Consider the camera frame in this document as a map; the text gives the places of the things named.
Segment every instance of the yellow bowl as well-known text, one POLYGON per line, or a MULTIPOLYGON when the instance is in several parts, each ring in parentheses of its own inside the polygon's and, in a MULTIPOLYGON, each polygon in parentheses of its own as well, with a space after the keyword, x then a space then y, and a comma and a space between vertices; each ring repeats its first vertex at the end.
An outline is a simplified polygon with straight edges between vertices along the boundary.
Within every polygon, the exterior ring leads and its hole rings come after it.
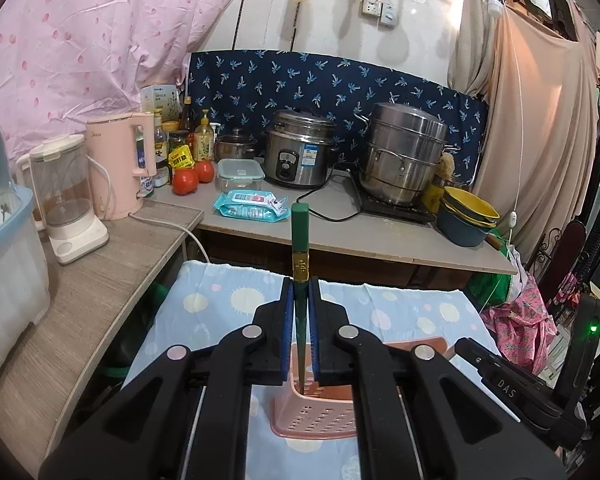
POLYGON ((454 208, 451 204, 449 204, 448 202, 446 202, 445 199, 442 199, 442 202, 445 204, 445 207, 454 215, 459 216, 462 220, 464 220, 465 222, 469 223, 469 224, 473 224, 477 227, 484 227, 486 229, 494 229, 496 226, 495 222, 480 222, 479 220, 476 220, 475 218, 471 218, 470 216, 466 216, 462 211, 457 210, 456 208, 454 208))
POLYGON ((485 218, 493 218, 494 220, 500 218, 499 213, 493 209, 493 206, 490 203, 475 196, 473 193, 469 193, 464 189, 450 186, 446 186, 445 191, 451 198, 457 200, 457 202, 459 202, 465 208, 478 215, 481 215, 485 218))

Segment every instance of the rice cooker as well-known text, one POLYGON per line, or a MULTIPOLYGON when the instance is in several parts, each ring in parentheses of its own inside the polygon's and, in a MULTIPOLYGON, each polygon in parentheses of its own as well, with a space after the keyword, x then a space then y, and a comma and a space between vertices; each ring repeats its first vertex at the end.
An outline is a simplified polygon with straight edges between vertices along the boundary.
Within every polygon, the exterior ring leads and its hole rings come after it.
POLYGON ((279 110, 266 131, 263 169, 269 180, 286 187, 322 186, 336 158, 335 123, 306 111, 279 110))

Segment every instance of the green chopstick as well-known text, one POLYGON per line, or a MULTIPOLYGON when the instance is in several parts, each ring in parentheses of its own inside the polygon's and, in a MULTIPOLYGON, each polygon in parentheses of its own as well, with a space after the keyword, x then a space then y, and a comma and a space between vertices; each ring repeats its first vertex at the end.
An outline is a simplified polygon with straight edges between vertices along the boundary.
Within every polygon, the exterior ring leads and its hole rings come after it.
POLYGON ((309 205, 291 206, 291 247, 293 250, 293 307, 297 345, 299 391, 304 394, 306 366, 306 313, 309 290, 309 205))

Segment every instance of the tomato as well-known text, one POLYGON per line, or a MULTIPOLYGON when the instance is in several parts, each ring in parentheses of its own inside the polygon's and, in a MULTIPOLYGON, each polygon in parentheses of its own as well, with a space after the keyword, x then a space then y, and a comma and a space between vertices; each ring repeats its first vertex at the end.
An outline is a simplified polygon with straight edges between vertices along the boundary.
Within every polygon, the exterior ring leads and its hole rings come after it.
POLYGON ((193 168, 179 168, 173 175, 173 192, 186 195, 197 189, 197 172, 193 168))
POLYGON ((200 179, 200 182, 211 182, 215 176, 213 163, 210 160, 196 162, 193 169, 197 171, 197 177, 200 179))

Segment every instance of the wet wipes package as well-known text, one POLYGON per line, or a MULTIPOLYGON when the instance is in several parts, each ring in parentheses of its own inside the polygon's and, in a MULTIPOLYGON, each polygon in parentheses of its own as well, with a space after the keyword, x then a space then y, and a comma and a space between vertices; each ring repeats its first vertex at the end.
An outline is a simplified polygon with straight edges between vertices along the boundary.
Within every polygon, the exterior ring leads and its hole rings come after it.
POLYGON ((270 191, 250 189, 234 189, 227 194, 222 193, 213 208, 218 209, 223 216, 260 222, 277 222, 291 215, 291 209, 286 207, 286 196, 278 200, 270 191))

